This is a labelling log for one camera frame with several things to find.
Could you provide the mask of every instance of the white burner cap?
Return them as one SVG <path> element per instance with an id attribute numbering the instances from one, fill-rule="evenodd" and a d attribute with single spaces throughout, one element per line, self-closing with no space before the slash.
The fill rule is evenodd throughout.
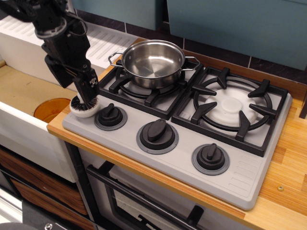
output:
<path id="1" fill-rule="evenodd" d="M 224 98 L 222 100 L 221 107 L 223 110 L 230 114 L 237 114 L 242 109 L 242 103 L 233 97 Z"/>
<path id="2" fill-rule="evenodd" d="M 253 124 L 258 113 L 249 107 L 256 104 L 248 93 L 241 89 L 230 88 L 217 90 L 216 96 L 209 96 L 206 103 L 217 102 L 217 106 L 207 113 L 207 116 L 219 124 L 239 127 L 239 112 L 242 110 L 247 119 Z"/>

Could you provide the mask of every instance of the burner grate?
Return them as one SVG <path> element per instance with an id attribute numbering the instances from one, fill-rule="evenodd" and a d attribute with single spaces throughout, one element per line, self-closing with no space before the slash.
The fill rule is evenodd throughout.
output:
<path id="1" fill-rule="evenodd" d="M 195 66 L 196 63 L 186 61 L 184 68 Z M 143 89 L 146 93 L 138 93 L 126 87 L 132 82 L 123 74 L 123 68 L 115 67 L 99 82 L 100 95 L 168 120 L 192 83 L 203 73 L 203 65 L 200 65 L 189 79 L 183 72 L 181 79 L 172 86 L 159 90 Z M 165 108 L 161 108 L 161 101 L 166 102 Z"/>
<path id="2" fill-rule="evenodd" d="M 213 76 L 213 78 L 207 80 L 206 78 L 209 75 Z M 230 82 L 234 82 L 242 89 L 248 89 L 250 91 L 248 93 L 249 98 L 261 97 L 263 101 L 265 101 L 266 106 L 257 104 L 249 105 L 252 110 L 263 116 L 254 124 L 250 123 L 242 110 L 240 110 L 237 114 L 239 119 L 239 126 L 227 126 L 220 124 L 207 116 L 207 114 L 217 106 L 217 102 L 207 103 L 205 100 L 204 104 L 199 103 L 200 95 L 210 95 L 213 98 L 216 96 L 216 91 L 208 88 L 208 86 L 215 83 L 223 90 L 227 90 L 228 83 Z M 283 103 L 286 99 L 287 93 L 288 90 L 286 89 L 271 86 L 268 80 L 259 82 L 231 74 L 228 68 L 218 70 L 207 67 L 203 77 L 198 79 L 190 88 L 190 91 L 187 93 L 185 98 L 182 100 L 182 103 L 174 112 L 174 115 L 172 116 L 172 122 L 263 157 L 272 136 L 272 132 L 274 130 L 280 110 L 282 109 Z M 279 104 L 277 106 L 274 105 L 274 109 L 271 100 L 272 95 L 277 95 L 280 98 L 278 102 Z M 191 119 L 189 119 L 185 118 L 183 114 L 184 109 L 191 100 L 193 101 L 195 112 Z M 245 136 L 250 131 L 259 129 L 263 125 L 268 125 L 269 128 L 267 132 L 264 133 L 265 138 L 261 146 L 255 145 L 245 140 Z M 229 132 L 236 132 L 236 134 L 230 135 Z"/>

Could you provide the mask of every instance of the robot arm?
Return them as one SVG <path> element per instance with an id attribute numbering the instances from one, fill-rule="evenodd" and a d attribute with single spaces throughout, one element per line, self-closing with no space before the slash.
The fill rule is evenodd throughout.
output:
<path id="1" fill-rule="evenodd" d="M 66 11 L 66 0 L 13 0 L 18 11 L 0 0 L 0 9 L 32 22 L 35 34 L 44 40 L 45 62 L 59 84 L 74 82 L 83 102 L 88 104 L 99 93 L 98 77 L 85 55 L 90 47 L 86 24 Z"/>

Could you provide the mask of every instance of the teal cabinet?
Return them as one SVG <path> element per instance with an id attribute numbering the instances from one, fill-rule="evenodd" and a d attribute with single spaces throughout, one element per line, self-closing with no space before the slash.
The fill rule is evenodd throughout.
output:
<path id="1" fill-rule="evenodd" d="M 156 30 L 162 24 L 163 0 L 73 0 L 74 8 Z"/>
<path id="2" fill-rule="evenodd" d="M 171 34 L 305 70 L 307 0 L 167 0 Z"/>

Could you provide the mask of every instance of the scrub brush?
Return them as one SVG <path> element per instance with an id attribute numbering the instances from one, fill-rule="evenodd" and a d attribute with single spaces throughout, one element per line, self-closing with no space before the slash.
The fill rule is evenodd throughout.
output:
<path id="1" fill-rule="evenodd" d="M 81 118 L 93 116 L 100 109 L 98 97 L 93 98 L 89 103 L 84 103 L 80 94 L 78 93 L 70 103 L 71 112 Z"/>

